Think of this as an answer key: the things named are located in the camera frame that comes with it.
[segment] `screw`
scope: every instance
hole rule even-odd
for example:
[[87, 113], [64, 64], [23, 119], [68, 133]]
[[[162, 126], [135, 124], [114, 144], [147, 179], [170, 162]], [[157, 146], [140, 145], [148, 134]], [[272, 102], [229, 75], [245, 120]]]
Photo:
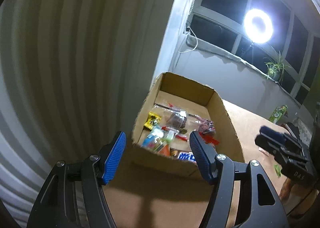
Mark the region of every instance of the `screw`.
[[218, 160], [225, 160], [227, 157], [224, 154], [218, 154], [217, 159]]
[[259, 161], [255, 160], [255, 159], [251, 161], [251, 164], [252, 164], [253, 166], [255, 166], [255, 167], [257, 167], [257, 166], [260, 165]]
[[64, 165], [64, 161], [63, 160], [60, 160], [57, 162], [57, 167], [62, 167]]
[[96, 155], [96, 154], [93, 154], [93, 155], [90, 156], [90, 160], [91, 161], [96, 161], [98, 158], [99, 158], [99, 156]]

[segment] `yellow candy wrapper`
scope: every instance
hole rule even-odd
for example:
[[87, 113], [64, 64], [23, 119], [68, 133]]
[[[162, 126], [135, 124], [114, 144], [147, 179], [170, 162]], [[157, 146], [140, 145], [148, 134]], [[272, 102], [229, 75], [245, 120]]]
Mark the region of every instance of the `yellow candy wrapper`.
[[155, 114], [153, 112], [149, 112], [148, 119], [147, 119], [146, 123], [144, 124], [144, 126], [146, 128], [148, 128], [149, 130], [152, 130], [152, 128], [154, 127], [155, 124], [159, 125], [160, 120], [161, 120], [160, 115]]

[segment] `window frame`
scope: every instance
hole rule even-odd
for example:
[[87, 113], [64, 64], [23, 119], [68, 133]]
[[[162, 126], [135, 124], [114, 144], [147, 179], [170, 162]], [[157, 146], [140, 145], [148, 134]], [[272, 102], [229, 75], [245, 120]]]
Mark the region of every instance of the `window frame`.
[[[295, 17], [295, 13], [293, 12], [293, 10], [283, 1], [280, 0], [289, 10], [290, 10], [290, 21], [289, 21], [289, 27], [288, 27], [288, 32], [287, 32], [287, 38], [285, 40], [284, 43], [284, 50], [282, 52], [282, 57], [284, 58], [284, 65], [287, 66], [286, 71], [287, 73], [295, 80], [295, 84], [291, 90], [290, 93], [288, 93], [287, 91], [284, 90], [284, 92], [286, 92], [287, 94], [290, 95], [290, 97], [299, 105], [301, 106], [301, 104], [295, 99], [295, 97], [297, 96], [297, 93], [300, 89], [300, 87], [305, 88], [308, 92], [310, 91], [310, 88], [305, 85], [303, 83], [303, 79], [305, 77], [305, 74], [307, 72], [308, 69], [308, 65], [310, 62], [310, 58], [311, 58], [311, 52], [312, 52], [312, 47], [313, 47], [313, 40], [314, 37], [320, 37], [316, 34], [313, 34], [312, 32], [310, 32], [305, 25], [303, 25], [306, 30], [308, 31], [308, 39], [307, 39], [307, 46], [306, 46], [306, 50], [305, 50], [305, 54], [303, 57], [303, 61], [301, 63], [301, 68], [299, 70], [299, 72], [297, 72], [295, 69], [293, 69], [290, 64], [287, 62], [287, 60], [285, 59], [288, 49], [289, 49], [289, 45], [290, 45], [290, 41], [291, 41], [291, 37], [292, 37], [292, 32], [293, 32], [293, 25], [294, 25], [294, 17]], [[242, 24], [239, 24], [235, 21], [233, 21], [230, 18], [227, 18], [226, 16], [217, 13], [213, 10], [210, 10], [208, 8], [205, 8], [203, 6], [201, 6], [201, 2], [202, 0], [195, 0], [194, 2], [194, 7], [193, 7], [193, 11], [191, 12], [191, 14], [188, 17], [188, 22], [191, 24], [193, 16], [199, 16], [201, 18], [204, 18], [208, 21], [214, 22], [234, 33], [237, 34], [236, 40], [234, 42], [233, 48], [231, 53], [232, 54], [236, 54], [237, 49], [239, 47], [240, 41], [242, 37], [245, 37], [247, 39], [249, 39], [249, 37], [247, 36], [247, 34], [244, 31], [244, 22], [242, 21]], [[251, 2], [252, 0], [247, 0], [247, 5], [246, 5], [246, 9], [245, 9], [245, 14], [249, 11], [250, 7], [251, 7]], [[268, 45], [268, 44], [255, 44], [257, 45], [260, 49], [262, 49], [268, 56], [270, 56], [270, 58], [272, 58], [273, 60], [277, 60], [277, 55], [274, 53], [273, 48]]]

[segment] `table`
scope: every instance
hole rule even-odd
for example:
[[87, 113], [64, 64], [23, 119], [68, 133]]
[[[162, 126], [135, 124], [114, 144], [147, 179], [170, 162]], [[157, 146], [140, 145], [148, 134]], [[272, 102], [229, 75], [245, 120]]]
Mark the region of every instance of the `table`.
[[[285, 177], [277, 177], [273, 157], [258, 150], [254, 138], [262, 125], [285, 129], [230, 102], [223, 101], [239, 137], [245, 162], [257, 159], [279, 193]], [[234, 196], [226, 227], [234, 225], [240, 182], [235, 182]], [[192, 180], [131, 164], [126, 149], [115, 178], [104, 187], [104, 194], [118, 228], [196, 228], [204, 215], [212, 187]]]

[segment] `white cable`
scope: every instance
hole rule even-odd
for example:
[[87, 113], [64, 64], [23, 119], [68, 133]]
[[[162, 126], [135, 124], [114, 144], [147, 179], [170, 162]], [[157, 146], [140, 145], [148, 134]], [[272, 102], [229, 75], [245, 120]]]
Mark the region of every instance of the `white cable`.
[[194, 51], [196, 48], [197, 48], [197, 46], [198, 46], [198, 38], [197, 38], [197, 36], [195, 35], [195, 33], [193, 32], [193, 30], [191, 29], [191, 27], [189, 27], [189, 29], [191, 30], [191, 32], [193, 33], [193, 35], [196, 37], [196, 41], [197, 41], [197, 44], [195, 45], [195, 47], [192, 49], [192, 50], [187, 50], [187, 51], [183, 51], [183, 52], [180, 52], [180, 51], [178, 51], [179, 53], [187, 53], [187, 52], [189, 52], [189, 51]]

